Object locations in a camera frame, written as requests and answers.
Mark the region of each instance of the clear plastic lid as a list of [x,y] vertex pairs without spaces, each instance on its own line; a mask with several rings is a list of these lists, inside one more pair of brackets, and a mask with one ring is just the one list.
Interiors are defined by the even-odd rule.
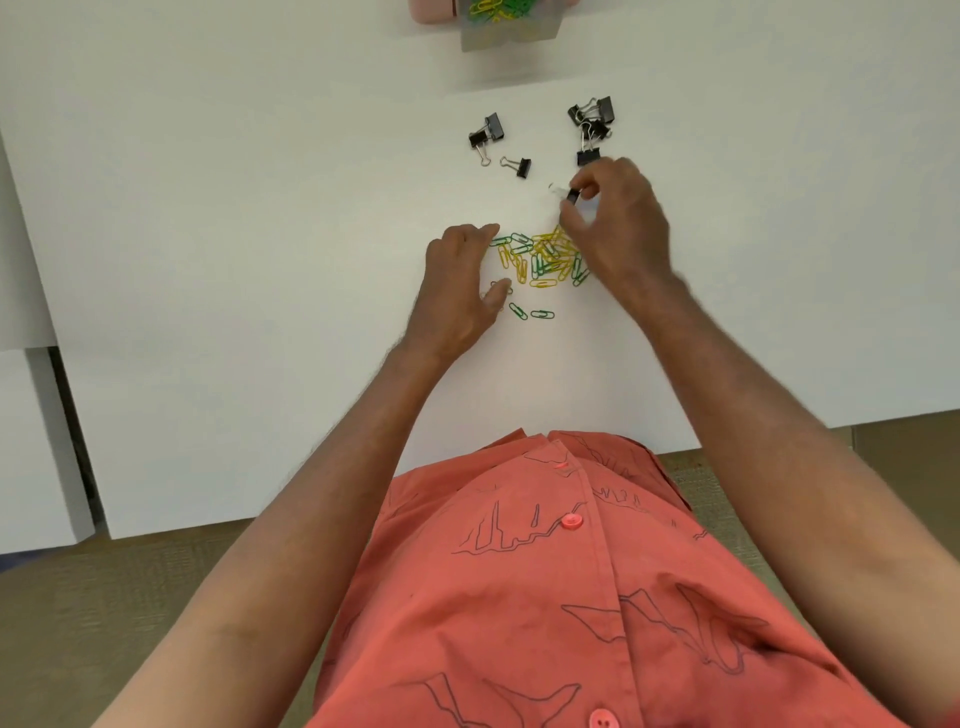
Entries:
[[550,40],[560,31],[566,5],[566,0],[457,0],[461,46],[466,52]]

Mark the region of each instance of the pink button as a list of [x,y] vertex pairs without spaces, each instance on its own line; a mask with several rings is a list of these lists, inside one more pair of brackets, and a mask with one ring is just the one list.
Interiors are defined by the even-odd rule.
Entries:
[[597,708],[590,714],[589,728],[620,728],[620,721],[606,708]]
[[584,524],[584,517],[579,513],[568,513],[560,519],[560,525],[568,531],[575,531]]

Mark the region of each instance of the cabinet door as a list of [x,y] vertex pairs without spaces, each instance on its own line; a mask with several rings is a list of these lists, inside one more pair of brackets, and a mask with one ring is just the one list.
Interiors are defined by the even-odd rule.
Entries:
[[67,546],[92,534],[47,351],[0,352],[0,553]]
[[56,343],[0,138],[0,352]]

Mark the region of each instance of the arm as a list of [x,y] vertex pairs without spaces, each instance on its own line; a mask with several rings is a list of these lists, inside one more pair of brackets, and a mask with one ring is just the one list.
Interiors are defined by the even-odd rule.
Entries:
[[810,623],[891,710],[934,725],[960,698],[960,564],[859,457],[722,331],[672,271],[669,225],[632,162],[562,222],[649,338],[737,516]]
[[344,419],[236,541],[95,728],[274,728],[317,656],[430,392],[492,326],[496,225],[430,243],[406,334]]

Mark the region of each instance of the coral shirt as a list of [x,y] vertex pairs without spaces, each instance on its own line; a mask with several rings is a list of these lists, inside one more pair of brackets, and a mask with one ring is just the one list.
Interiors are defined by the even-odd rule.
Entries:
[[396,478],[310,728],[901,726],[657,459],[522,432]]

